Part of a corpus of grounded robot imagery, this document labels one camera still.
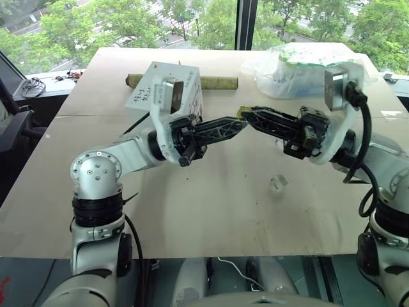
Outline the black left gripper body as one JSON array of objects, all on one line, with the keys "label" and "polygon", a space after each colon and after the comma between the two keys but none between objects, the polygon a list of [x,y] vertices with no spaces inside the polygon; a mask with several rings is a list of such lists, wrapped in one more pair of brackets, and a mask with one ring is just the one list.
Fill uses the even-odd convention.
[{"label": "black left gripper body", "polygon": [[207,151],[206,145],[200,145],[195,140],[195,127],[201,123],[201,118],[189,114],[176,119],[169,124],[173,145],[179,154],[178,163],[186,167],[192,161],[202,159]]}]

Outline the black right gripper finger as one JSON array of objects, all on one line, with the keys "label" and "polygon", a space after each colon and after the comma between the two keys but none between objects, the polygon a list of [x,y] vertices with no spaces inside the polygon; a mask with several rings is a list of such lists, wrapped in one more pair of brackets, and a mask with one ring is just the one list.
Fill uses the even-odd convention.
[{"label": "black right gripper finger", "polygon": [[298,118],[270,107],[250,107],[244,111],[244,119],[249,123],[270,123],[279,125],[297,125]]},{"label": "black right gripper finger", "polygon": [[289,141],[298,133],[298,123],[285,118],[266,118],[263,116],[250,115],[245,121],[257,131]]}]

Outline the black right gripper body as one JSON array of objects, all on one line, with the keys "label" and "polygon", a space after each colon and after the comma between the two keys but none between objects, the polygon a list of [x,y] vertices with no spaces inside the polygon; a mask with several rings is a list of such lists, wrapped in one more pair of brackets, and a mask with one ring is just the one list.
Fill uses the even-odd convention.
[{"label": "black right gripper body", "polygon": [[284,141],[283,152],[297,159],[315,157],[321,153],[321,143],[329,125],[328,116],[318,109],[301,107],[294,136]]}]

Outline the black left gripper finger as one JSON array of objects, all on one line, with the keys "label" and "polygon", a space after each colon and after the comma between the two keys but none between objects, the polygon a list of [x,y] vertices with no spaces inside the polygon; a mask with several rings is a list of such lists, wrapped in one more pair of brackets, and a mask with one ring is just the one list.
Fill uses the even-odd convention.
[{"label": "black left gripper finger", "polygon": [[196,125],[194,134],[196,136],[234,136],[246,128],[246,126],[246,121],[225,116]]},{"label": "black left gripper finger", "polygon": [[196,136],[194,135],[195,149],[199,149],[204,146],[208,146],[210,144],[220,143],[220,142],[229,140],[235,137],[236,135],[234,136]]}]

